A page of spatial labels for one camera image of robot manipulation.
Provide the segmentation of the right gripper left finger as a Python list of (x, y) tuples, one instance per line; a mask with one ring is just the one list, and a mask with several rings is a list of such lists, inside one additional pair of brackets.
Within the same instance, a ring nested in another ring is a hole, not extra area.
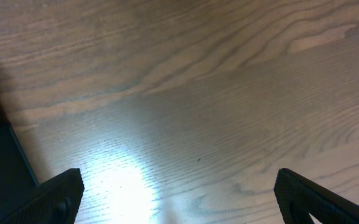
[(0, 223), (74, 223), (84, 189), (80, 169), (68, 169), (0, 205)]

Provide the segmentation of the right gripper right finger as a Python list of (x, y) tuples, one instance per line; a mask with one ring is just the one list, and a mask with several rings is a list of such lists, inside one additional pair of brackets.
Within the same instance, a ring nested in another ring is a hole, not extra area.
[(359, 205), (306, 179), (279, 169), (274, 194), (285, 223), (359, 223)]

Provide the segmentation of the dark green box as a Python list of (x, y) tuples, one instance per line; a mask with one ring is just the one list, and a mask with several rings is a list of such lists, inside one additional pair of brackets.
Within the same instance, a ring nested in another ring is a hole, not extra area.
[(0, 127), (0, 204), (39, 185), (11, 126)]

